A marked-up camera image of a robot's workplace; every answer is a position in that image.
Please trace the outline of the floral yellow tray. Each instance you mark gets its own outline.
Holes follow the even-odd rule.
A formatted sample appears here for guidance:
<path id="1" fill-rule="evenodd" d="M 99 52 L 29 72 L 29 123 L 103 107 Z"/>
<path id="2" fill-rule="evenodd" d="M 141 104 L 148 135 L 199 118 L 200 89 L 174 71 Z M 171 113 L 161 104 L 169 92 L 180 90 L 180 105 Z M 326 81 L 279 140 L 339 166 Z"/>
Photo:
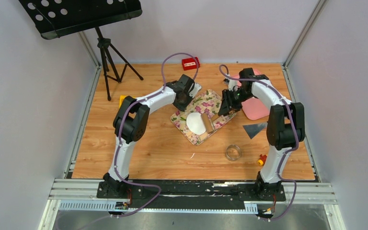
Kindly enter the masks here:
<path id="1" fill-rule="evenodd" d="M 211 114 L 218 114 L 221 106 L 222 98 L 215 91 L 209 89 L 195 99 L 187 106 L 184 112 L 177 110 L 171 115 L 170 121 L 179 129 L 179 131 L 195 146 L 200 145 L 218 130 L 212 134 L 207 134 L 206 132 L 202 135 L 196 135 L 192 133 L 186 126 L 186 118 L 190 113 L 193 112 L 206 112 L 209 111 Z"/>

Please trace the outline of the wooden rolling pin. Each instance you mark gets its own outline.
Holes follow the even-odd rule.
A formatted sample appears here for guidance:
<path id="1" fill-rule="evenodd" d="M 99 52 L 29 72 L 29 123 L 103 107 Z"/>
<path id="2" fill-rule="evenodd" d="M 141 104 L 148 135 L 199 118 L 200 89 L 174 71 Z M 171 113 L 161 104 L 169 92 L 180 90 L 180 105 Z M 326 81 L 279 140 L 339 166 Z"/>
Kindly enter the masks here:
<path id="1" fill-rule="evenodd" d="M 209 111 L 201 113 L 201 119 L 206 129 L 207 134 L 212 134 L 225 126 L 231 119 L 235 117 L 236 113 L 227 116 L 219 116 L 218 114 L 210 113 Z"/>

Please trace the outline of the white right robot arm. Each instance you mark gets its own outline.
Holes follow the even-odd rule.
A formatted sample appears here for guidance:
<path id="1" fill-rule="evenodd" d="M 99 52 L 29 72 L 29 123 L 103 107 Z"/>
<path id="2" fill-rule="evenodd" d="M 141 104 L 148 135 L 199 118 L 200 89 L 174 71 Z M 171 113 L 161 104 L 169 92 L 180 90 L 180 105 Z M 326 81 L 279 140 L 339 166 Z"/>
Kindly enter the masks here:
<path id="1" fill-rule="evenodd" d="M 281 182 L 284 181 L 284 164 L 305 138 L 304 106 L 287 99 L 267 76 L 256 75 L 252 68 L 241 70 L 238 78 L 229 75 L 226 65 L 220 65 L 219 71 L 229 80 L 228 88 L 222 91 L 219 116 L 240 111 L 242 103 L 253 97 L 259 99 L 269 110 L 266 126 L 269 153 L 254 186 L 256 197 L 267 200 L 274 191 L 279 191 Z"/>

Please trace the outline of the white dough ball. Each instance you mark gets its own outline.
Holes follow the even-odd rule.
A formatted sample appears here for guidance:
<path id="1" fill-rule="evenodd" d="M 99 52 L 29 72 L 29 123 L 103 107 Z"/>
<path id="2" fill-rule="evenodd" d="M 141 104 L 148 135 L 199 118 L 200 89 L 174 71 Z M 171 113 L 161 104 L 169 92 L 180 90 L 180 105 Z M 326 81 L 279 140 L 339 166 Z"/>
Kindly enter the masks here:
<path id="1" fill-rule="evenodd" d="M 198 112 L 190 113 L 187 116 L 186 126 L 192 133 L 196 135 L 202 135 L 206 132 L 206 127 L 204 125 L 202 116 Z"/>

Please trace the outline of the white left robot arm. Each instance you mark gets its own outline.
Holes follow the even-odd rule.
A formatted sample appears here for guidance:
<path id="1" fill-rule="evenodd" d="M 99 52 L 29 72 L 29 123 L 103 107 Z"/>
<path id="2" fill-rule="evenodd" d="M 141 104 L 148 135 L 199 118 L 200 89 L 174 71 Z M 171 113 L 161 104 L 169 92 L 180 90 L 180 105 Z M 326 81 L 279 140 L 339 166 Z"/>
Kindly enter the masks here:
<path id="1" fill-rule="evenodd" d="M 136 143 L 145 134 L 149 116 L 166 105 L 185 111 L 202 86 L 182 75 L 179 80 L 165 82 L 155 92 L 142 97 L 127 96 L 113 121 L 116 145 L 111 167 L 103 176 L 103 186 L 116 198 L 127 194 L 129 165 Z"/>

